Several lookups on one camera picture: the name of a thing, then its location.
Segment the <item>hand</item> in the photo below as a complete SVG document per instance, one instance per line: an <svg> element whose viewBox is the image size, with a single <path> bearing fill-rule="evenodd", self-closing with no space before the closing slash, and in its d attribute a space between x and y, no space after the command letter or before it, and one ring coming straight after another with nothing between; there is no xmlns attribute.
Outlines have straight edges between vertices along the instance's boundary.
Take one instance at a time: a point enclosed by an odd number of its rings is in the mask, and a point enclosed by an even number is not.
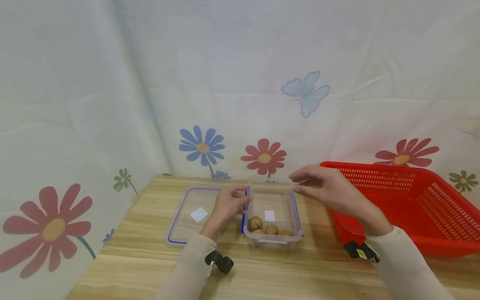
<svg viewBox="0 0 480 300"><path fill-rule="evenodd" d="M294 192L356 218L362 223L367 234L381 236L393 230L382 211L337 169L309 165L293 172L289 177L293 182L300 183L300 186L294 187Z"/></svg>
<svg viewBox="0 0 480 300"><path fill-rule="evenodd" d="M245 196L244 191L247 189L247 185L235 185L218 192L213 212L200 234L216 240L233 216L244 214L244 206L251 201L251 197Z"/></svg>

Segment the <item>black strap buckle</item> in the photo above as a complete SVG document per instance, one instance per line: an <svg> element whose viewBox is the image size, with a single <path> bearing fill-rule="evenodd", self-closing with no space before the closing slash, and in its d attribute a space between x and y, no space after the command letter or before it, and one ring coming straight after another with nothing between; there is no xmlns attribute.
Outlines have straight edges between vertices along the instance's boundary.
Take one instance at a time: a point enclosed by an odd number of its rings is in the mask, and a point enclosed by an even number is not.
<svg viewBox="0 0 480 300"><path fill-rule="evenodd" d="M357 242L353 240L347 243L344 247L351 258L361 257L363 259L370 260L374 264L380 262L380 258L377 256L377 254L373 252L373 250L370 249L370 247L367 246L367 244L365 243L363 243L362 245L358 245Z"/></svg>
<svg viewBox="0 0 480 300"><path fill-rule="evenodd" d="M233 260L228 256L223 257L217 250L213 250L205 257L205 263L209 266L216 264L216 267L220 272L225 275L227 275L233 268Z"/></svg>

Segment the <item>flower stem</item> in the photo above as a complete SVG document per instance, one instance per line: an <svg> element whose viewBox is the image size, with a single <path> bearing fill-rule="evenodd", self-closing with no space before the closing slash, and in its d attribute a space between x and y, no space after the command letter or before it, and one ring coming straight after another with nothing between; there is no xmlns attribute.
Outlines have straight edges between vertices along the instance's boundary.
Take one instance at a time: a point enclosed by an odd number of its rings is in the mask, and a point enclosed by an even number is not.
<svg viewBox="0 0 480 300"><path fill-rule="evenodd" d="M137 189L135 188L135 186L133 185L133 183L131 181L130 181L130 185L133 187L133 190L135 191L135 195L137 195L137 199L139 199Z"/></svg>
<svg viewBox="0 0 480 300"><path fill-rule="evenodd" d="M210 165L210 162L207 160L208 167L210 168L210 173L213 175L213 169L212 166Z"/></svg>
<svg viewBox="0 0 480 300"><path fill-rule="evenodd" d="M93 259L95 259L95 252L93 252L92 250L92 247L90 247L90 245L87 243L87 241L85 241L85 239L83 237L76 237L80 243L82 243L85 248L87 248L88 252L90 252L90 255L93 257Z"/></svg>

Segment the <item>blue butterfly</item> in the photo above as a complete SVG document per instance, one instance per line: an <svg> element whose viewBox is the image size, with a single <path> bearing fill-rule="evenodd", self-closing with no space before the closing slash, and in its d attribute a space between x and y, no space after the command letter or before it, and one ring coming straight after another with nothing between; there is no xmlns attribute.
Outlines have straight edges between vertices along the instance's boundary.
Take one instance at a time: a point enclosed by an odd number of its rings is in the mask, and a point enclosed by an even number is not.
<svg viewBox="0 0 480 300"><path fill-rule="evenodd" d="M320 71L310 72L303 79L295 78L282 86L282 92L286 95L298 98L300 100L300 112L305 118L308 118L320 105L320 100L325 98L330 92L331 86L323 85L315 90L313 86L320 77Z"/></svg>

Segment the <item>green flower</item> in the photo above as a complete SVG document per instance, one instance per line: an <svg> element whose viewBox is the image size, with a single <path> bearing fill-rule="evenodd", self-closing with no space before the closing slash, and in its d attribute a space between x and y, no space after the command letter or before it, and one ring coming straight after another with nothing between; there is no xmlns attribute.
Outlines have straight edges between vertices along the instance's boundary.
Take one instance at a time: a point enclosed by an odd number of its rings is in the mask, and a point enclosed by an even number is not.
<svg viewBox="0 0 480 300"><path fill-rule="evenodd" d="M460 174L456 173L450 173L450 181L455 182L455 188L459 192L464 192L464 191L472 191L471 187L474 187L478 185L478 181L475 181L474 179L477 177L475 174L471 174L470 176L467 176L467 172L462 170Z"/></svg>
<svg viewBox="0 0 480 300"><path fill-rule="evenodd" d="M130 184L132 183L132 182L131 182L131 179L130 179L131 175L128 174L128 171L127 171L126 168L123 169L123 170L120 169L120 170L119 170L119 173L120 173L120 176L115 176L115 177L113 178L113 179L117 182L117 183L115 183L115 185L113 186L113 188L114 188L117 192L120 192L121 189L123 189L123 188L125 188L125 189L128 188L128 184L129 184L129 183L130 183Z"/></svg>

